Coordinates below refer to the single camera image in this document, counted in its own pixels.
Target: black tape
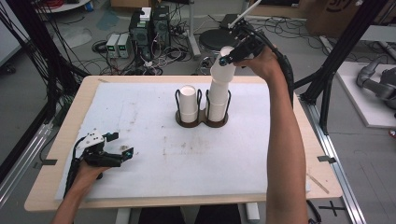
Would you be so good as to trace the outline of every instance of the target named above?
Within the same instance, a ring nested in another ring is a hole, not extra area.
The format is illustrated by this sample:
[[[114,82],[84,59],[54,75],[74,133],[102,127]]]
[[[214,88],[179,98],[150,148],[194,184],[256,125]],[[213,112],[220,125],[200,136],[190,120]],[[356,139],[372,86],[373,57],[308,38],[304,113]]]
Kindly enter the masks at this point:
[[[331,157],[331,158],[330,158],[329,156],[319,156],[319,157],[318,157],[318,160],[319,160],[319,161],[328,161],[329,164],[332,164],[332,163],[337,162],[337,161],[335,160],[334,157]]]
[[[42,165],[55,165],[58,160],[44,160]]]

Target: person's leg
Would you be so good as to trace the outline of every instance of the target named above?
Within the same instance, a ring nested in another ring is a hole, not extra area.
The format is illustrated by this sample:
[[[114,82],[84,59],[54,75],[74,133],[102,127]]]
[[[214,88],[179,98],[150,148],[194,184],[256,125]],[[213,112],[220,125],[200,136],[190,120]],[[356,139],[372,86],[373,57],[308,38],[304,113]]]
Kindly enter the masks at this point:
[[[241,224],[238,204],[201,205],[195,224]]]
[[[185,224],[180,207],[142,208],[139,224]]]

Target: black wire cup holder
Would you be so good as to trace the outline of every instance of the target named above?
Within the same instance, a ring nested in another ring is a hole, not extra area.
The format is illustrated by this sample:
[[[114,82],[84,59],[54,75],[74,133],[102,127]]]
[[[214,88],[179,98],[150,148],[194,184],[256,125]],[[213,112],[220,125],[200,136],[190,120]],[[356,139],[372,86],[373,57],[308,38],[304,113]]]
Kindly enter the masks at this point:
[[[205,96],[206,96],[206,101],[207,101],[207,114],[206,114],[206,108],[200,109],[201,105],[201,99],[202,99],[202,92],[200,89],[197,91],[197,104],[198,104],[198,115],[197,119],[193,122],[186,123],[181,120],[181,115],[180,115],[180,104],[178,102],[178,95],[180,94],[180,90],[177,90],[175,92],[175,99],[176,99],[176,104],[177,104],[177,112],[176,112],[176,122],[183,128],[194,128],[198,126],[200,123],[204,123],[205,125],[211,127],[211,128],[220,128],[224,126],[227,121],[228,121],[228,108],[230,107],[230,102],[231,102],[231,92],[228,91],[228,101],[227,101],[227,107],[225,109],[224,113],[224,118],[220,121],[212,121],[209,119],[210,116],[210,100],[209,100],[209,90],[206,90]]]

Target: person's left arm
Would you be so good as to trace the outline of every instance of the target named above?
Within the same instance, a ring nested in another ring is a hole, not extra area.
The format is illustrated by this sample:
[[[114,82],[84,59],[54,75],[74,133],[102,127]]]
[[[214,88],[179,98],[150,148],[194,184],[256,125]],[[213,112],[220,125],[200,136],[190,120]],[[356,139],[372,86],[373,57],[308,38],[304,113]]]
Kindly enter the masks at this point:
[[[52,224],[73,223],[76,212],[84,199],[85,195],[90,192],[92,184],[96,177],[109,167],[92,167],[85,161],[82,161],[76,179],[67,192],[64,200],[58,207],[55,217],[52,219]]]

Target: stack of white cups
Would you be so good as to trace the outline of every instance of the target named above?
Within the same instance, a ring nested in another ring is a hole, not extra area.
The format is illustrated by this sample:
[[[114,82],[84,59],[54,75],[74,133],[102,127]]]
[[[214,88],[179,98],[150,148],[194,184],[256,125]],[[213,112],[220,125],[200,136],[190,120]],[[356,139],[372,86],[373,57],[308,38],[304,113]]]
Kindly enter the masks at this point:
[[[195,88],[190,85],[183,86],[178,97],[181,121],[185,123],[196,121],[198,118],[198,104]]]
[[[230,54],[232,50],[233,47],[222,48],[218,58],[210,69],[210,74],[213,79],[208,95],[210,106],[208,106],[208,102],[206,102],[206,115],[209,109],[208,119],[211,121],[221,121],[225,116],[228,103],[228,86],[231,80],[233,80],[235,66],[233,66],[233,64],[220,66],[219,58]]]

